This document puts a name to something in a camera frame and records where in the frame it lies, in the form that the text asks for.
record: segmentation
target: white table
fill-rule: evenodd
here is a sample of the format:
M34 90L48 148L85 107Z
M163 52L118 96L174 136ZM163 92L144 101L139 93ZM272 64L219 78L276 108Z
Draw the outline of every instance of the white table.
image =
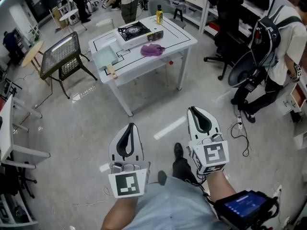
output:
M16 167L35 169L36 166L32 165L32 164L18 163L18 162L6 160L13 150L18 151L18 152L31 154L31 155L40 156L40 157L45 157L45 158L50 157L50 153L42 152L42 151L36 151L36 150L29 149L29 148L24 148L24 147L21 147L21 146L14 145L12 126L15 125L15 126L21 128L21 129L27 131L27 132L29 131L29 129L24 127L24 126L14 124L12 122L13 105L17 105L17 106L25 109L26 111L30 112L32 115L34 115L38 118L43 117L39 112L31 109L30 107L25 106L24 103L22 101L18 100L16 97L13 97L11 95L8 98L4 107L0 111L0 116L2 117L2 126L1 126L1 129L0 129L0 151L1 151L0 162L4 163L4 164L16 166Z
M75 10L72 10L72 11L69 11L68 13L64 14L59 21L65 21L66 25L67 25L67 28L69 30L69 27L71 28L71 30L74 32L74 28L73 26L74 25L70 25L69 23L69 18L71 16L73 16L74 14L76 14L79 10L78 9L75 9ZM81 25L85 28L85 30L87 31L87 28L82 24L81 21L79 21L81 23Z
M140 22L142 22L149 29L158 28L163 30L163 38L155 42L148 42L146 44L149 45L150 43L153 43L165 47L165 51L162 55L156 57L145 57L141 55L141 47L143 45L131 48L129 50L123 50L117 43L113 31L102 34L101 36L89 42L90 50L92 53L104 48L106 45L110 45L114 52L116 52L118 56L118 63L114 64L113 68L117 73L118 78L113 79L107 69L99 69L98 73L102 83L107 83L110 86L111 90L125 109L128 116L133 116L133 114L125 102L123 96L121 95L118 86L127 83L158 67L161 67L167 64L170 60L182 58L177 84L177 89L181 90L186 65L189 60L191 46L197 43L197 40L193 36L191 36L189 33L181 29L167 18L163 19L162 25L158 25L156 23L156 16L147 17L140 20Z

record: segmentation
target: display screen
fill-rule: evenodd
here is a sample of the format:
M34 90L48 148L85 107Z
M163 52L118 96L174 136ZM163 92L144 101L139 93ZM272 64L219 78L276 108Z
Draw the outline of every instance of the display screen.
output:
M225 204L231 211L240 217L247 217L266 202L266 199L249 192L248 194Z

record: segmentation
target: white wall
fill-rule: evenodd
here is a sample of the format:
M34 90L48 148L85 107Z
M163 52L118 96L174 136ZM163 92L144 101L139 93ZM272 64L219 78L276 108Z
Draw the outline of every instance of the white wall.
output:
M4 38L3 34L5 31L11 32L17 27L17 25L7 8L0 8L0 18L0 57L5 57L9 54L9 52L2 44Z
M25 36L28 37L28 34L31 31L31 23L25 14L21 4L17 3L12 5L9 8L12 18L15 20L16 25L18 26L20 32Z

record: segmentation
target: backpack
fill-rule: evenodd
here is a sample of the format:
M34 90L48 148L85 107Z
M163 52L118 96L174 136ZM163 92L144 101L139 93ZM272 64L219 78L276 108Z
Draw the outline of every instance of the backpack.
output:
M280 30L293 23L302 23L296 16L290 16L276 24L284 5L271 16L259 19L254 27L250 51L244 54L231 69L228 83L231 87L240 87L258 74L259 67L273 67L277 63L276 49L280 44Z

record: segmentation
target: purple cloth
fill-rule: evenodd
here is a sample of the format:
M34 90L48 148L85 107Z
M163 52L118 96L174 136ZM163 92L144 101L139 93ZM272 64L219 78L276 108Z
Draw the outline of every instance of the purple cloth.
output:
M163 53L164 50L165 48L158 44L149 44L149 46L144 45L141 48L141 54L143 56L159 56Z

